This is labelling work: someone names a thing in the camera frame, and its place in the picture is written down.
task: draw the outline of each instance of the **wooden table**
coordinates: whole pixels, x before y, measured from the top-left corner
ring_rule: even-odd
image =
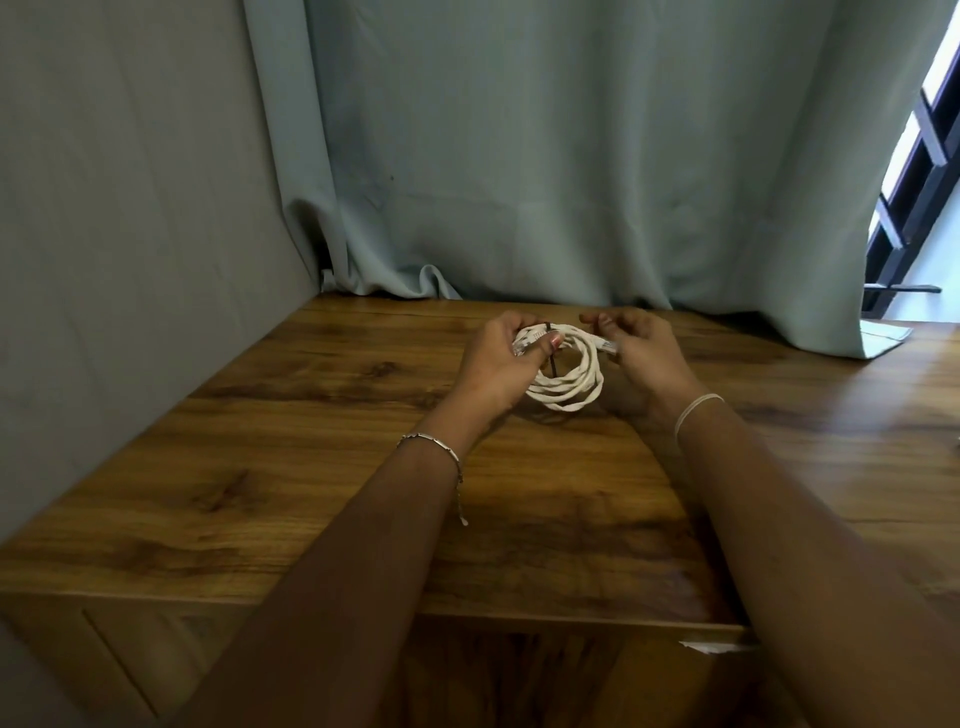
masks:
[[[0,611],[93,714],[175,710],[279,577],[447,391],[496,303],[320,297],[0,550]],[[528,305],[576,323],[571,307]],[[960,621],[960,333],[863,363],[666,314],[700,377]],[[625,419],[615,417],[626,410]],[[720,724],[755,679],[708,520],[616,372],[476,449],[383,725]]]

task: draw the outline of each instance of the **silver bracelet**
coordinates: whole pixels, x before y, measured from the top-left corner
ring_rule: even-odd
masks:
[[[464,469],[460,465],[460,458],[457,457],[457,453],[453,451],[453,448],[446,443],[442,443],[433,435],[428,435],[425,432],[409,432],[400,438],[399,442],[396,443],[396,446],[399,448],[403,445],[406,440],[413,440],[415,438],[421,438],[422,440],[429,440],[434,445],[439,445],[441,448],[445,449],[449,453],[450,457],[453,458],[453,462],[457,465],[457,485],[455,490],[457,492],[457,515],[460,516],[460,523],[463,525],[469,525],[467,519],[464,518],[464,506],[460,502],[460,485],[464,482]]]
[[[716,395],[716,394],[710,393],[710,394],[708,394],[708,395],[703,395],[702,397],[698,397],[696,400],[694,400],[694,401],[692,401],[690,404],[688,404],[688,405],[686,406],[686,409],[684,410],[684,413],[683,413],[680,417],[677,418],[677,423],[676,423],[675,425],[673,425],[673,439],[674,439],[674,440],[676,440],[678,437],[680,437],[680,427],[681,427],[681,425],[684,423],[684,420],[686,419],[686,416],[687,416],[688,414],[690,414],[693,410],[695,410],[699,405],[703,404],[703,403],[704,403],[705,401],[707,401],[707,400],[720,400],[720,401],[725,401],[720,395]]]

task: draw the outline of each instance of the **forearm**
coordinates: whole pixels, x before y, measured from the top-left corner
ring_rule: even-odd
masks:
[[[466,456],[481,425],[446,401],[415,428]],[[244,626],[178,726],[365,726],[413,619],[457,469],[395,450]]]
[[[757,634],[814,724],[960,725],[955,633],[719,400],[680,444]]]

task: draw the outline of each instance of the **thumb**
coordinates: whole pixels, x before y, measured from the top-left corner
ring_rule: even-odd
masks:
[[[559,331],[550,331],[527,347],[527,351],[523,353],[521,359],[530,362],[531,366],[536,366],[536,368],[539,369],[543,366],[543,362],[560,348],[563,340],[564,335],[562,333]]]
[[[629,333],[620,328],[616,321],[614,321],[606,313],[601,313],[599,316],[597,316],[597,330],[604,336],[604,338],[610,339],[616,344],[622,343],[624,339],[630,336]]]

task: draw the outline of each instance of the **curtain fold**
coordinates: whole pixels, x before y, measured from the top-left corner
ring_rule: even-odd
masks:
[[[861,336],[866,230],[948,0],[246,8],[324,290],[755,310],[816,352],[896,343]]]

